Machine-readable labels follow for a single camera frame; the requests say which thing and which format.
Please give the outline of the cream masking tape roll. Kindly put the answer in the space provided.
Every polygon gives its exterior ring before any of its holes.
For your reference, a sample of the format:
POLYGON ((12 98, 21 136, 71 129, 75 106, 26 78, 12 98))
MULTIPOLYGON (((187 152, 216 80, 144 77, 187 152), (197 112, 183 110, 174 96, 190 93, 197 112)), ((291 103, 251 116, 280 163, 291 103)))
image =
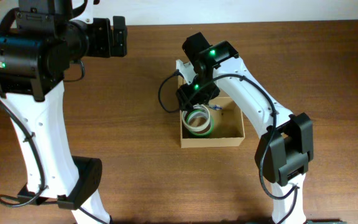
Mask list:
POLYGON ((211 113, 204 105, 194 105, 191 112, 182 112, 181 120, 185 128, 193 133, 202 131, 210 132, 214 126, 211 113), (197 118, 203 118, 205 122, 199 126, 192 126, 190 123, 197 118))

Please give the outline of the green tape roll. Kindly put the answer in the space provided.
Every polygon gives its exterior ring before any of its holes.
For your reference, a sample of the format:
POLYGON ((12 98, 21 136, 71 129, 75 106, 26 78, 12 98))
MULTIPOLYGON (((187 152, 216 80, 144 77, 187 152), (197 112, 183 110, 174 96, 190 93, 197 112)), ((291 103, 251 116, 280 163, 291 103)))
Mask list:
POLYGON ((194 110, 186 117, 184 120, 184 124, 186 125, 187 130, 197 137, 205 137, 212 133, 214 128, 214 120, 210 115, 209 111, 205 112, 203 110, 194 110), (198 118, 203 118, 204 123, 200 126, 194 127, 190 123, 195 121, 198 118))

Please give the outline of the brown cardboard box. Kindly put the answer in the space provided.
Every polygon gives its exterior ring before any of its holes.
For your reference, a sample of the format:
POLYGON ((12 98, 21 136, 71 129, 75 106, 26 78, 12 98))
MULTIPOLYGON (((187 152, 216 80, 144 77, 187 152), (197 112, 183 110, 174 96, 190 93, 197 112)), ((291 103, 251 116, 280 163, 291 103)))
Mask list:
POLYGON ((214 121, 214 127, 207 136, 192 135, 182 124, 180 113, 180 147, 236 147, 245 138, 243 112, 229 95, 220 90, 219 95, 209 102, 221 110, 209 109, 214 121))

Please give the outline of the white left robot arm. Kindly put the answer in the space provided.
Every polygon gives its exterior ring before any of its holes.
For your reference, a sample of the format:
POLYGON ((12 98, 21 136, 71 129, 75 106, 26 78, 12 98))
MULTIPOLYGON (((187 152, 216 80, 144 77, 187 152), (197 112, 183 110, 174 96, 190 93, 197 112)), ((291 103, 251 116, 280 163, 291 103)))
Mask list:
POLYGON ((1 205, 56 205, 77 223, 112 222, 98 191, 102 162, 71 154, 63 116, 72 65, 127 53, 125 18, 95 18, 93 6, 20 0, 0 23, 0 107, 13 123, 27 171, 27 183, 15 197, 1 194, 1 205))

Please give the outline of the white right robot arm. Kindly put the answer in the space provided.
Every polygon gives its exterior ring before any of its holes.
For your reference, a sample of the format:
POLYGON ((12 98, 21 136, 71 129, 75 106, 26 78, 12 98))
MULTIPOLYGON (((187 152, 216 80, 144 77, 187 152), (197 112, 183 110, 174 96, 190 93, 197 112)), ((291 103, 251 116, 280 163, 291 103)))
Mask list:
POLYGON ((303 182, 314 157, 310 117, 295 115, 270 95, 228 41, 211 45, 198 32, 182 49, 189 61, 178 60, 175 72, 185 80, 176 92, 183 125, 224 91, 259 137, 254 159, 262 189, 273 200, 271 222, 306 223, 303 182))

